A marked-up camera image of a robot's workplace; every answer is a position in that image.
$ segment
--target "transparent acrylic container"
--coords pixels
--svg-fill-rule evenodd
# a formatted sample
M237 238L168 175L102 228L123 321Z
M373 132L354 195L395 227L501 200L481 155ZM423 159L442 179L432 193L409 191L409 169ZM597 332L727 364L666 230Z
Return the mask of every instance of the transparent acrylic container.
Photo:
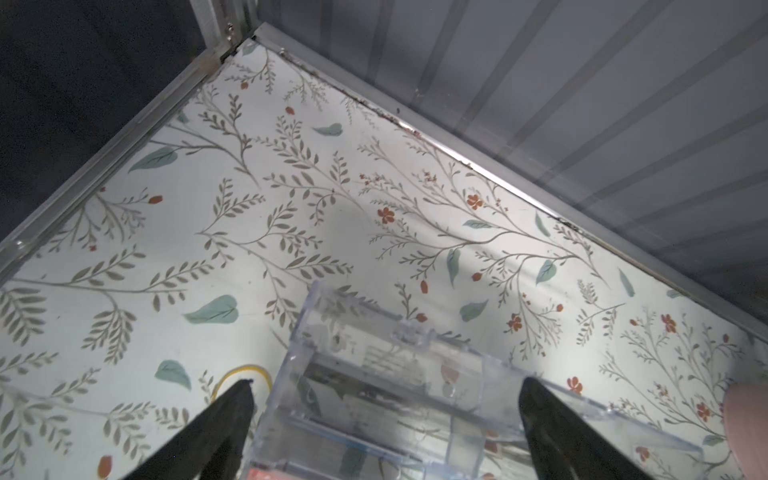
M243 480L537 478L518 410L530 375L315 283ZM543 383L651 475L703 478L700 447Z

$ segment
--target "yellow wire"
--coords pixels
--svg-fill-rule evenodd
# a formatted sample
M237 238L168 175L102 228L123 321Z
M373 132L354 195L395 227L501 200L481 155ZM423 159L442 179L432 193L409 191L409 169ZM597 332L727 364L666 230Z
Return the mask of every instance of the yellow wire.
M221 380L219 380L219 382L214 387L214 393L210 396L210 401L212 402L216 399L216 397L219 395L219 389L224 384L224 382L227 381L228 378L230 378L232 375L236 375L237 373L248 371L258 372L262 377L264 377L268 391L270 393L272 392L272 377L270 376L269 372L258 365L243 365L230 370L229 372L225 373L223 377L221 377Z

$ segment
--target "corrugated metal wall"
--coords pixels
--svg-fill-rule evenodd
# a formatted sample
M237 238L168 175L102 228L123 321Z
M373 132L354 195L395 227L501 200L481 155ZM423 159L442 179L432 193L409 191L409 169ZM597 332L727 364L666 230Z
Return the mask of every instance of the corrugated metal wall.
M768 321L765 0L265 0L260 14Z

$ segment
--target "floral wallpaper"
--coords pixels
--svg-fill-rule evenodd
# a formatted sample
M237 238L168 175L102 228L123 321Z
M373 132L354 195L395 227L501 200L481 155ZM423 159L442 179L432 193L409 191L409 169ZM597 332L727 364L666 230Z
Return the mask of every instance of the floral wallpaper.
M119 478L237 379L262 407L318 279L741 477L765 345L248 41L0 288L0 478Z

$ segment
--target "metal edge trim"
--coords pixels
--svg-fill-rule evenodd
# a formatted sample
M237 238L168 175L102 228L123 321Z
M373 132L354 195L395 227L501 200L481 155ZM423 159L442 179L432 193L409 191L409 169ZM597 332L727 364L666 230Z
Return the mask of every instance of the metal edge trim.
M80 167L40 207L0 242L0 283L4 283L53 230L79 208L154 133L163 120L220 62L207 49L192 61L157 97L141 109L85 165Z
M226 37L224 13L219 0L189 0L206 49L221 56L230 48Z
M232 45L239 45L256 29L257 0L221 0L224 19L232 25Z
M555 195L534 185L531 181L493 160L444 128L432 123L404 104L302 45L289 35L282 33L272 25L263 23L256 30L256 37L262 45L270 50L289 52L290 60L297 61L300 65L303 64L309 73L328 81L344 93L359 96L365 100L366 104L368 102L375 104L386 113L387 117L394 119L402 127L418 131L422 137L440 147L447 155L467 164L480 174L484 174L490 180L566 223L569 227L576 225L577 230L602 247L632 263L657 280L680 291L716 315L768 343L768 325L765 323L653 257L632 242L618 236Z

